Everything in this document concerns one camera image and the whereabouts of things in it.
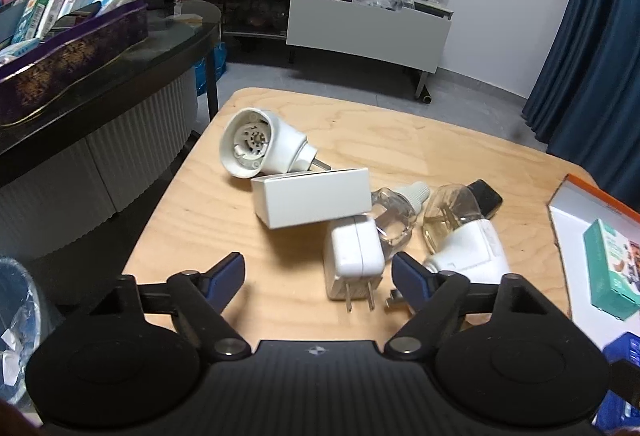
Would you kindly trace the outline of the adhesive bandage box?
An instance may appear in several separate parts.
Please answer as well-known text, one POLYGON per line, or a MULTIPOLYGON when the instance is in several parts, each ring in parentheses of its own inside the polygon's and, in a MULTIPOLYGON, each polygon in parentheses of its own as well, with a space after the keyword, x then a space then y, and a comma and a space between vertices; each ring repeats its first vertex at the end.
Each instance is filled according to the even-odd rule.
POLYGON ((639 311, 639 246, 601 219, 582 237, 591 305, 627 320, 639 311))

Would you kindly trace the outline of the white mosquito repellent heater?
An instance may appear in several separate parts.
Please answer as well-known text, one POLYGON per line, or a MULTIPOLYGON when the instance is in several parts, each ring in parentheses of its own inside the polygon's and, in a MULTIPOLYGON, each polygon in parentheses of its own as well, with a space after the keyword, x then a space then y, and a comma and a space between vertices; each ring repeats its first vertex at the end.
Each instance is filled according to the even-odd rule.
POLYGON ((427 200, 422 231, 424 266, 454 271, 473 283, 498 284, 511 271, 491 219, 481 213, 467 185, 443 185, 427 200))

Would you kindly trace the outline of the white usb charger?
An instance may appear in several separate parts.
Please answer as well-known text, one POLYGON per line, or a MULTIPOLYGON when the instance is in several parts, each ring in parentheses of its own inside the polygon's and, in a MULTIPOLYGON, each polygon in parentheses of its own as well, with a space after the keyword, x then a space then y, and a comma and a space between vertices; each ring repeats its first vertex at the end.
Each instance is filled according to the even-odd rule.
POLYGON ((378 229, 367 215, 333 220, 326 229, 323 271, 326 296, 344 301, 348 312, 354 300, 365 300, 375 309, 374 292, 385 268, 378 229))

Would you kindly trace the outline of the clear refill bottle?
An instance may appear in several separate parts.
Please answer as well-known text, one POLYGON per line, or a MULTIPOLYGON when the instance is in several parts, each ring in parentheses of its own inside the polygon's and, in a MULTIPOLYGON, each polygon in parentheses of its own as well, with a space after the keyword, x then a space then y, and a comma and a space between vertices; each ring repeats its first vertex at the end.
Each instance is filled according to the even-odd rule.
POLYGON ((413 228, 431 194, 422 181, 396 189, 380 188, 371 193, 371 210, 386 261, 402 251, 412 238, 413 228))

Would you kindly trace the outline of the black power adapter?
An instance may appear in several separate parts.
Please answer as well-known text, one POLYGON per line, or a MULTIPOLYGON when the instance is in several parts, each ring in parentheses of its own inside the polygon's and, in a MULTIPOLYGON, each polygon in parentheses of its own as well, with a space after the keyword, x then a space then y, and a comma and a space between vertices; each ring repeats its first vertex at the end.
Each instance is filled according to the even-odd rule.
POLYGON ((491 219, 497 214, 503 203, 503 198, 491 185, 488 185, 484 179, 477 179, 466 187, 474 196, 480 213, 486 219, 491 219))

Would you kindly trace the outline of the white rectangular box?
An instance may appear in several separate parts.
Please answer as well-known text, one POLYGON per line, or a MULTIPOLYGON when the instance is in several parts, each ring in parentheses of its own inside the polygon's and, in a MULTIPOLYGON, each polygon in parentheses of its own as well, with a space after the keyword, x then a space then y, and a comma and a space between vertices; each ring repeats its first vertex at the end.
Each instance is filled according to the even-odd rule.
POLYGON ((254 212, 269 229, 364 214, 371 209, 368 168, 305 171, 250 180, 254 212))

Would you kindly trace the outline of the orange white cardboard tray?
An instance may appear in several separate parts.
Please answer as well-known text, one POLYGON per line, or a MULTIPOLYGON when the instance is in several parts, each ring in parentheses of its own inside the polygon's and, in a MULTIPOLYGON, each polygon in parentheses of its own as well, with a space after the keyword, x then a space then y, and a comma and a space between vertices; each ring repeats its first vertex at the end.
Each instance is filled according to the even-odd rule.
POLYGON ((568 175, 549 204, 570 315, 599 348, 639 333, 639 214, 568 175))

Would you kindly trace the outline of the white round plug device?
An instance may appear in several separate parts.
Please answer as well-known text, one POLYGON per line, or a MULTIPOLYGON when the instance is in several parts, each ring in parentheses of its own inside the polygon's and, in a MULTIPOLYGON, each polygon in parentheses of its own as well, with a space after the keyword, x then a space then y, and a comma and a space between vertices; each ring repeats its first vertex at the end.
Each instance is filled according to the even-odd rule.
POLYGON ((242 108, 230 119, 221 136, 219 155, 224 169, 240 179, 300 173, 314 166, 332 169, 318 159, 318 149, 305 133, 258 107, 242 108))

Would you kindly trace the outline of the dark glass side table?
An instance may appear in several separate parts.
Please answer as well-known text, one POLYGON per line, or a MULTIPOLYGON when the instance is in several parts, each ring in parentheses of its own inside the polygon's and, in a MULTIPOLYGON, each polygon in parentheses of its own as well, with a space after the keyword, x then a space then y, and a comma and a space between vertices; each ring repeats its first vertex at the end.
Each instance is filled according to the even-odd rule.
POLYGON ((182 0, 145 40, 1 133, 1 252, 70 310, 124 270, 196 140, 195 67, 218 110, 219 9, 182 0))

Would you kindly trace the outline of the blue curtain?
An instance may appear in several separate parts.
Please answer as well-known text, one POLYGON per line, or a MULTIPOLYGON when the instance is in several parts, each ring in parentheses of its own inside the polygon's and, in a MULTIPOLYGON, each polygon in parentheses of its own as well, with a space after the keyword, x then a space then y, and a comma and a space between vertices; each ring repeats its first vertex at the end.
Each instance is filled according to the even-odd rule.
POLYGON ((568 0, 522 115, 548 153, 639 207, 639 0, 568 0))

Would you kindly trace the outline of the purple storage tin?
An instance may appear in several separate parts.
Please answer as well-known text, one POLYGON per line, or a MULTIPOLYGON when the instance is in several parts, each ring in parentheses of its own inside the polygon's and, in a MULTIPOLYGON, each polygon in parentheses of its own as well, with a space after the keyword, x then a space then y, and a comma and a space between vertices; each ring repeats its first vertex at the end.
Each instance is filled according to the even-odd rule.
POLYGON ((1 125, 26 122, 75 82, 148 37, 148 4, 132 0, 40 42, 1 66, 1 125))

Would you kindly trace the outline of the white tv cabinet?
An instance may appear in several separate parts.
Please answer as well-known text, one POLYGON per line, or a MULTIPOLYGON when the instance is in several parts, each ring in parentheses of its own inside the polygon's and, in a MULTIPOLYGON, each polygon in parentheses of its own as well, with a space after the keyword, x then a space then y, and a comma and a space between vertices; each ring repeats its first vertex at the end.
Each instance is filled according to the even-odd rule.
POLYGON ((206 0, 221 10, 224 38, 271 39, 293 50, 309 48, 399 65, 427 88, 442 59, 454 11, 418 3, 391 11, 352 0, 206 0))

